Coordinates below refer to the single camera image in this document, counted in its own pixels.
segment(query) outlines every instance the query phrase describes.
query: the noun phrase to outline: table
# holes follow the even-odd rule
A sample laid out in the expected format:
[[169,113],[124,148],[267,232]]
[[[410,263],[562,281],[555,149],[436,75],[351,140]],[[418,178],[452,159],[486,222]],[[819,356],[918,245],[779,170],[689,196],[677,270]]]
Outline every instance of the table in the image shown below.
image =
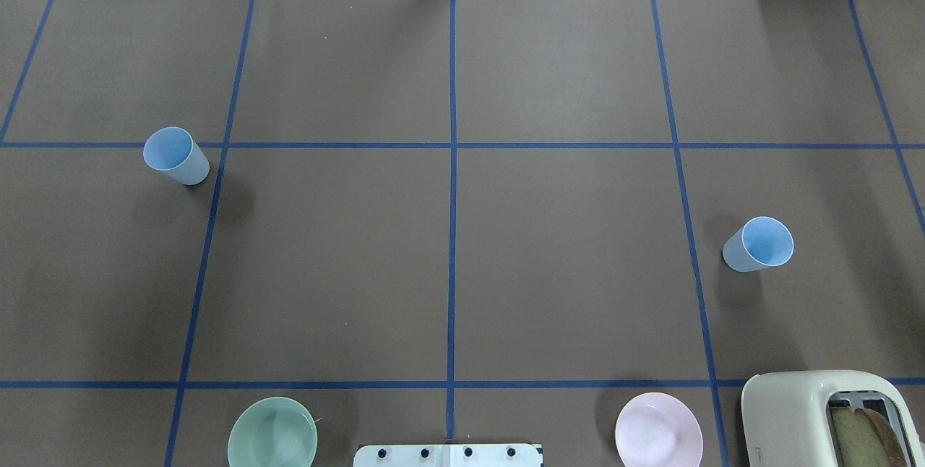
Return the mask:
[[[786,369],[925,428],[923,3],[7,0],[0,463],[224,465],[287,395],[317,465],[620,465],[657,390],[746,465],[741,387]],[[199,186],[142,163],[169,124]],[[738,275],[756,215],[796,253]]]

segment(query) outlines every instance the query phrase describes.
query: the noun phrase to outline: metal bracket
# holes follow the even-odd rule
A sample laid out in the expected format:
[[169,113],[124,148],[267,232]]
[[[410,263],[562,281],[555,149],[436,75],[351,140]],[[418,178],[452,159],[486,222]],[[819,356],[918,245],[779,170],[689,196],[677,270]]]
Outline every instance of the metal bracket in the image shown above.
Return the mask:
[[543,447],[532,444],[364,446],[353,467],[543,467]]

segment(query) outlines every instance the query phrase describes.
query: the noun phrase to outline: vertical blue line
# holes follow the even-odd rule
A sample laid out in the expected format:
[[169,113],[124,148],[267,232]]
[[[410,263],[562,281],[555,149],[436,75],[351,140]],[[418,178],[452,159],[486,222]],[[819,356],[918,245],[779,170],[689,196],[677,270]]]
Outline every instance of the vertical blue line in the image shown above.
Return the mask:
[[447,441],[455,434],[456,390],[456,0],[449,0],[449,295],[447,299]]
[[196,279],[196,291],[192,299],[192,310],[189,313],[189,329],[186,333],[186,346],[183,351],[183,362],[179,371],[179,387],[176,388],[176,400],[171,420],[171,434],[168,435],[168,450],[164,457],[164,466],[171,467],[173,463],[174,447],[176,446],[176,432],[179,428],[179,417],[183,408],[183,394],[189,375],[189,358],[192,355],[192,344],[196,336],[196,323],[199,319],[199,303],[202,301],[202,287],[205,285],[205,269],[209,262],[209,250],[212,247],[212,234],[215,232],[215,216],[218,214],[218,198],[221,196],[222,178],[225,175],[225,160],[228,158],[228,143],[231,141],[231,128],[234,125],[235,108],[238,105],[238,89],[241,87],[241,73],[244,71],[244,57],[247,54],[247,41],[251,35],[251,19],[254,16],[254,0],[248,0],[247,18],[244,20],[244,35],[241,36],[241,50],[238,52],[238,68],[235,70],[234,85],[231,88],[231,103],[228,104],[228,120],[225,121],[225,142],[222,144],[222,153],[218,161],[218,170],[215,172],[215,190],[212,193],[212,207],[209,210],[209,223],[205,228],[205,243],[202,244],[202,259],[199,261],[199,276]]
[[886,107],[886,98],[883,98],[883,90],[881,86],[879,86],[877,72],[873,69],[873,62],[870,61],[870,53],[868,52],[868,48],[866,48],[864,33],[861,31],[861,22],[858,19],[858,9],[855,7],[855,0],[848,0],[848,8],[851,10],[851,19],[853,23],[855,23],[855,33],[858,35],[858,43],[860,44],[861,54],[864,56],[864,63],[866,67],[868,67],[868,73],[873,82],[873,89],[877,93],[879,110],[883,113],[883,121],[886,122],[886,129],[890,132],[890,139],[892,140],[893,150],[896,153],[896,160],[899,160],[899,168],[901,168],[903,172],[905,187],[908,188],[909,197],[912,198],[912,207],[916,210],[918,227],[921,228],[922,233],[925,234],[925,217],[922,215],[921,203],[918,202],[918,194],[916,194],[916,188],[912,184],[912,175],[909,174],[909,168],[906,167],[903,150],[902,147],[899,146],[899,136],[896,134],[896,128],[892,125],[890,110]]
[[9,99],[7,115],[4,117],[3,126],[0,127],[0,143],[3,143],[4,138],[7,137],[9,122],[13,120],[13,111],[16,111],[16,103],[20,101],[22,86],[26,83],[26,75],[29,74],[30,66],[33,65],[33,57],[35,56],[35,50],[39,48],[39,41],[42,40],[42,33],[46,31],[46,23],[48,22],[49,14],[52,12],[53,4],[55,4],[55,0],[48,0],[46,3],[46,11],[42,14],[42,20],[39,22],[39,28],[35,31],[33,45],[29,47],[29,55],[26,55],[26,62],[22,65],[20,79],[16,82],[16,89],[14,89],[13,96]]
[[694,283],[697,286],[697,304],[700,306],[700,332],[703,336],[703,348],[707,355],[707,371],[710,374],[710,392],[713,394],[713,416],[716,419],[716,434],[720,440],[720,457],[723,467],[729,467],[729,454],[726,451],[726,433],[723,425],[723,408],[720,407],[720,389],[716,382],[716,367],[713,361],[713,345],[710,339],[710,323],[707,321],[707,303],[703,296],[703,280],[700,278],[700,261],[697,259],[697,243],[694,242],[694,224],[691,222],[690,202],[687,198],[687,181],[684,180],[684,163],[681,161],[681,145],[678,140],[677,123],[674,121],[674,101],[671,98],[671,85],[668,83],[668,63],[665,61],[665,46],[661,38],[661,22],[658,19],[658,0],[652,2],[652,20],[655,25],[655,40],[658,45],[658,63],[661,65],[661,84],[665,93],[665,106],[668,109],[668,127],[671,128],[671,144],[674,146],[674,167],[678,174],[678,187],[681,190],[681,206],[684,208],[684,227],[687,230],[687,249],[691,255],[694,269]]

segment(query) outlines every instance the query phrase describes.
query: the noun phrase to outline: bread slice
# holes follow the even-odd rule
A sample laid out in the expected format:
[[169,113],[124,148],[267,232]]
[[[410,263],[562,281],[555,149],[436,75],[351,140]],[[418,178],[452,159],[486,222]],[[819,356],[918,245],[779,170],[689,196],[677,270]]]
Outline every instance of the bread slice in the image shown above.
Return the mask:
[[832,408],[835,439],[845,467],[908,467],[896,433],[879,412]]

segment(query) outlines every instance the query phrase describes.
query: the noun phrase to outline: plate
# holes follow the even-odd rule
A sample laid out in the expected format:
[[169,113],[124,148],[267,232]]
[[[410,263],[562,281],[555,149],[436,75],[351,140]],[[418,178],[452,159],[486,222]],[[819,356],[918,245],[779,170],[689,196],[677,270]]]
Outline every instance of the plate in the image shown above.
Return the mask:
[[644,393],[627,402],[614,429],[627,467],[698,467],[703,434],[694,414],[671,395]]
[[230,467],[309,467],[318,430],[303,405],[291,398],[264,398],[242,412],[228,437]]

